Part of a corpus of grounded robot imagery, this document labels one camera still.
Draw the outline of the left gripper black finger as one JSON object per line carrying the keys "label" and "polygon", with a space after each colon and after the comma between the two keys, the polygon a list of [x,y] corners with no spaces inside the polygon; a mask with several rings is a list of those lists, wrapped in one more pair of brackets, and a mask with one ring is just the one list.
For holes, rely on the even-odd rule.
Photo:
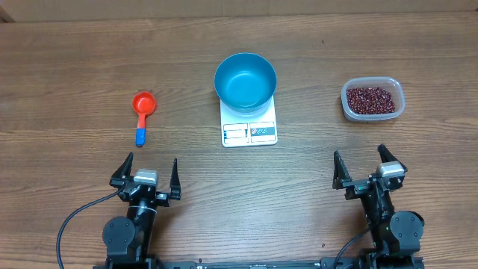
{"label": "left gripper black finger", "polygon": [[134,153],[130,152],[124,162],[119,166],[119,168],[111,176],[112,180],[121,180],[126,179],[131,175],[131,169],[134,159]]}
{"label": "left gripper black finger", "polygon": [[181,183],[178,175],[178,160],[174,159],[173,168],[170,179],[170,193],[171,194],[180,194],[181,193]]}

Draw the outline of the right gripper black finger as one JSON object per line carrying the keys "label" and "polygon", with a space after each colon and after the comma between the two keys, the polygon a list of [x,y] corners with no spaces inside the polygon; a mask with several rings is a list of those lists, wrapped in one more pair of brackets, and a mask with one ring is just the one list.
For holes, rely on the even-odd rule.
{"label": "right gripper black finger", "polygon": [[335,151],[334,155],[334,176],[332,181],[332,187],[334,189],[344,188],[344,183],[351,182],[352,178],[350,177],[348,170],[345,166],[345,163],[339,153]]}
{"label": "right gripper black finger", "polygon": [[393,154],[391,154],[391,152],[388,150],[385,144],[383,143],[380,144],[377,147],[377,150],[379,152],[382,163],[397,161],[402,166],[405,173],[408,171],[408,168],[401,161],[399,161]]}

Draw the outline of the orange scoop with blue handle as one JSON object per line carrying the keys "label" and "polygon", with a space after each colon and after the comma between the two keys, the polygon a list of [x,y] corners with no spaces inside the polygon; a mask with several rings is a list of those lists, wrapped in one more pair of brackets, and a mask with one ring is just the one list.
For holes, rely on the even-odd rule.
{"label": "orange scoop with blue handle", "polygon": [[132,99],[131,106],[138,115],[135,144],[142,147],[146,142],[146,118],[157,108],[155,97],[150,92],[139,92]]}

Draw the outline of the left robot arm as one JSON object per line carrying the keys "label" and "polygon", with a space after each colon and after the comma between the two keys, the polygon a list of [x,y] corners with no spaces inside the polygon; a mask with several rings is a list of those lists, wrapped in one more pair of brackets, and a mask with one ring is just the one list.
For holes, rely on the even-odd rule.
{"label": "left robot arm", "polygon": [[107,247],[103,268],[163,268],[161,260],[149,254],[157,208],[170,206],[171,200],[181,199],[181,184],[177,161],[173,162],[170,191],[158,190],[158,172],[139,169],[131,175],[134,155],[130,153],[112,174],[110,186],[117,196],[128,203],[125,216],[114,217],[103,229]]}

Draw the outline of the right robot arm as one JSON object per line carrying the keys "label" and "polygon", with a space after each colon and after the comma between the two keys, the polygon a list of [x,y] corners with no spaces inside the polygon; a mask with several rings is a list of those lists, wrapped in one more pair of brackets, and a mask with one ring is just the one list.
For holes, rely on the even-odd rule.
{"label": "right robot arm", "polygon": [[[415,253],[420,251],[424,219],[415,211],[396,211],[391,192],[403,186],[408,168],[383,144],[377,147],[381,163],[366,179],[352,180],[339,152],[334,152],[332,187],[344,189],[347,200],[361,200],[368,228],[348,241],[333,261],[333,268],[420,269],[425,264]],[[348,247],[370,233],[373,247],[363,249],[355,258],[344,258]]]}

